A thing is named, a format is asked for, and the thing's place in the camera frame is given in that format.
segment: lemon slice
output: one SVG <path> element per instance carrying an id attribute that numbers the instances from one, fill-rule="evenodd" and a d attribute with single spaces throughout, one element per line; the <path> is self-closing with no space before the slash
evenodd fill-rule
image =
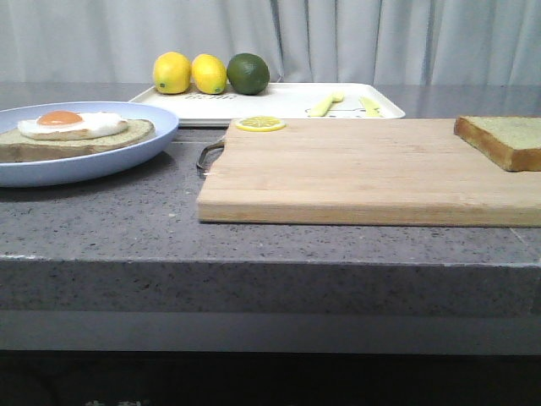
<path id="1" fill-rule="evenodd" d="M 286 122 L 272 116 L 254 116 L 240 118 L 235 122 L 235 125 L 245 131 L 276 131 L 277 129 L 283 129 Z"/>

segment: wooden cutting board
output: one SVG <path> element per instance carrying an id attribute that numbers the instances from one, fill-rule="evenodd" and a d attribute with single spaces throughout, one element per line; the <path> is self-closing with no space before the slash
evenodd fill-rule
<path id="1" fill-rule="evenodd" d="M 198 197 L 204 222 L 540 226 L 541 173 L 508 173 L 454 119 L 230 126 Z"/>

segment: fried egg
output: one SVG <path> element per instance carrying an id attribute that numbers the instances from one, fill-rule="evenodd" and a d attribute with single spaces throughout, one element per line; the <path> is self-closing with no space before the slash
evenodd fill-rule
<path id="1" fill-rule="evenodd" d="M 115 112 L 48 112 L 38 119 L 17 123 L 20 133 L 33 140 L 89 140 L 118 134 L 128 120 Z"/>

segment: lemon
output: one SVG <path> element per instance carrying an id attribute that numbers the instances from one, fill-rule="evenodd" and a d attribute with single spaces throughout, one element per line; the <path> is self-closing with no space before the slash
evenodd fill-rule
<path id="1" fill-rule="evenodd" d="M 235 121 L 235 126 L 245 131 L 276 131 L 277 129 L 283 129 L 286 126 L 286 122 L 272 116 L 254 116 L 240 118 Z"/>
<path id="2" fill-rule="evenodd" d="M 226 89 L 226 67 L 214 55 L 198 55 L 192 62 L 192 75 L 195 85 L 203 93 L 219 95 Z"/>
<path id="3" fill-rule="evenodd" d="M 166 52 L 154 62 L 152 79 L 157 91 L 164 94 L 182 93 L 189 88 L 191 64 L 179 52 Z"/>

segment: egg white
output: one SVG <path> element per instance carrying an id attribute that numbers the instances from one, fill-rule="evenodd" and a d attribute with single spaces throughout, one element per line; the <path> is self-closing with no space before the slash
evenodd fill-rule
<path id="1" fill-rule="evenodd" d="M 23 120 L 17 129 L 33 140 L 89 140 L 118 134 L 128 127 L 128 121 L 115 112 L 80 112 L 83 121 L 64 125 L 40 125 L 35 120 Z"/>

